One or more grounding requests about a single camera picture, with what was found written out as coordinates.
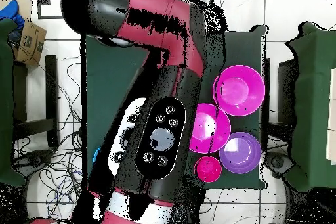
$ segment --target purple bowl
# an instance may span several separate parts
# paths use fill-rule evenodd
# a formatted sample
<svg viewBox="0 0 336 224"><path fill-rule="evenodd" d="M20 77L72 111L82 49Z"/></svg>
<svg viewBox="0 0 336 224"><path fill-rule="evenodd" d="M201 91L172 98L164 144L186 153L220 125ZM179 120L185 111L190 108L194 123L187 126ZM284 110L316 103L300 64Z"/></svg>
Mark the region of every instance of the purple bowl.
<svg viewBox="0 0 336 224"><path fill-rule="evenodd" d="M230 120L220 108L212 104L199 104L189 149L200 154L216 152L225 145L230 132Z"/></svg>
<svg viewBox="0 0 336 224"><path fill-rule="evenodd" d="M231 66L213 83L213 99L232 116L250 115L263 103L264 96L263 78L249 66Z"/></svg>
<svg viewBox="0 0 336 224"><path fill-rule="evenodd" d="M254 136L245 132L235 132L219 151L223 166L235 174L249 173L261 159L261 147Z"/></svg>

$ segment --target black stand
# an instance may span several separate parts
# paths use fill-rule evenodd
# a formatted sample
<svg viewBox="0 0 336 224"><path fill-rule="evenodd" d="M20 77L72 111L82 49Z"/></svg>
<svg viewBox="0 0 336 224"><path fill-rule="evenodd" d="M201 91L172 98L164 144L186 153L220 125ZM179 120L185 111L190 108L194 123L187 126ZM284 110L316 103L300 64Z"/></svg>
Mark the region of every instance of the black stand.
<svg viewBox="0 0 336 224"><path fill-rule="evenodd" d="M57 60L55 55L45 57L45 108L46 118L14 125L14 140L23 139L37 133L47 132L48 146L57 148L58 138L58 87Z"/></svg>

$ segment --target floor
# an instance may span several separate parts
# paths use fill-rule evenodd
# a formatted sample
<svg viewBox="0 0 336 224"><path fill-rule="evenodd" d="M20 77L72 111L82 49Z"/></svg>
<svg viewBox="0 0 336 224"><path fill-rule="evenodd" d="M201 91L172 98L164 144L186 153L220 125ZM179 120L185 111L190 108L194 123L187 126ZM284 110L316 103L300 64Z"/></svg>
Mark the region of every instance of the floor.
<svg viewBox="0 0 336 224"><path fill-rule="evenodd" d="M254 25L266 24L269 33L266 36L266 57L271 59L270 75L270 109L278 109L278 84L277 68L280 62L293 58L293 55L285 42L293 39L298 34L298 25L301 22L311 21L323 28L332 28L336 24L336 0L215 0L215 3L224 9L228 29L230 31L249 31ZM60 0L51 0L50 6L41 7L42 16L60 16ZM32 22L46 29L47 36L41 57L40 65L44 66L45 55L56 55L58 62L58 81L73 101L79 93L79 87L68 77L69 75L80 83L79 35L73 32L63 19L38 19L37 0L33 0ZM29 120L45 118L45 76L40 68L30 69L27 78L28 98L27 112ZM79 129L79 123L70 116L68 123L64 123L69 113L69 107L65 96L60 92L59 118L60 138ZM81 97L73 104L73 109L81 116ZM277 122L276 113L270 112L270 121ZM35 148L47 148L47 140L44 134L31 137L32 142L26 150ZM67 141L60 147L60 153L66 153L71 147L71 141ZM69 161L76 159L77 166L81 164L81 158L68 156ZM211 189L207 191L207 198L201 207L201 224L282 224L285 213L285 192L283 183L271 176L270 171L259 166L262 178L267 182L267 188L259 190L221 190ZM48 179L48 173L42 172L41 179L36 173L31 179L28 189L28 212L30 217L47 217L48 205L53 205L53 194L48 193L55 188ZM55 210L58 218L67 218L74 203L65 197L59 209Z"/></svg>

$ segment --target control panel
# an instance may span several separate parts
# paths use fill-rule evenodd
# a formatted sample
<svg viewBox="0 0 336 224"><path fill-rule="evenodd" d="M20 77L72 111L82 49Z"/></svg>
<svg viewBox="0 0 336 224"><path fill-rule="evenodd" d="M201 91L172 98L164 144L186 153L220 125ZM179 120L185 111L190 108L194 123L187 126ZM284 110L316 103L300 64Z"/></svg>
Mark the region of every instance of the control panel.
<svg viewBox="0 0 336 224"><path fill-rule="evenodd" d="M162 179L174 167L186 112L174 97L157 101L148 116L136 156L136 166L147 179Z"/></svg>

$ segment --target small pink bowl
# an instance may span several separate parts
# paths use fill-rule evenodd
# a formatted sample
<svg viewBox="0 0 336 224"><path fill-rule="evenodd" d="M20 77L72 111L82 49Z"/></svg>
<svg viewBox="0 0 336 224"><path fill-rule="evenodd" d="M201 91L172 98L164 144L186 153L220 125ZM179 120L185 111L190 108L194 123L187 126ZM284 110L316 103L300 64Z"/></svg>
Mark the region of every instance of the small pink bowl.
<svg viewBox="0 0 336 224"><path fill-rule="evenodd" d="M221 163L212 156L204 156L195 163L195 174L205 183L216 181L222 173Z"/></svg>
<svg viewBox="0 0 336 224"><path fill-rule="evenodd" d="M263 78L249 66L231 66L213 83L213 99L232 116L250 115L263 103L264 96Z"/></svg>
<svg viewBox="0 0 336 224"><path fill-rule="evenodd" d="M199 104L189 149L200 154L216 152L225 145L230 132L230 120L220 108L212 104Z"/></svg>

